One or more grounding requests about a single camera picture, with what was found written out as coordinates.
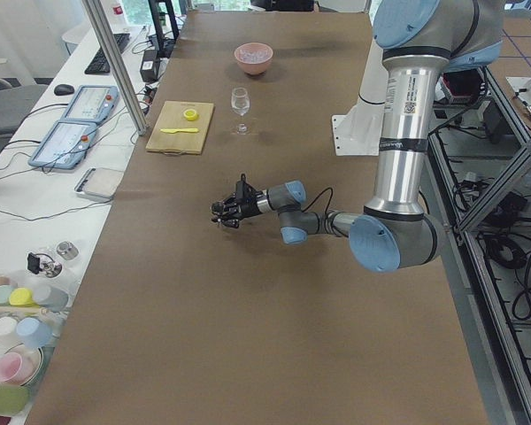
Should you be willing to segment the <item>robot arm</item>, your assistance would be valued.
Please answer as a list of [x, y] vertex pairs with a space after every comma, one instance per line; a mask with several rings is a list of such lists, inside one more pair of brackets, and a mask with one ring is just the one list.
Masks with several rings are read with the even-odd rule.
[[265, 190], [240, 180], [235, 192], [212, 206], [214, 222], [274, 212], [287, 244], [310, 235], [348, 239], [364, 268], [391, 272], [426, 264], [439, 253], [443, 225], [419, 204], [435, 85], [441, 74], [492, 63], [501, 51], [501, 1], [384, 1], [373, 22], [388, 72], [373, 197], [361, 214], [303, 208], [304, 186], [286, 182]]

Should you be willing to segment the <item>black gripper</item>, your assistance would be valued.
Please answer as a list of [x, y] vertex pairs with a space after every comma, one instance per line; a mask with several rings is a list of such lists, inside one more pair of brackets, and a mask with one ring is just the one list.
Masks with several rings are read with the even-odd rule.
[[217, 201], [211, 205], [213, 213], [233, 213], [233, 215], [216, 215], [212, 222], [223, 222], [223, 227], [239, 228], [240, 220], [270, 212], [270, 204], [266, 194], [257, 194], [254, 197], [239, 197], [235, 201]]

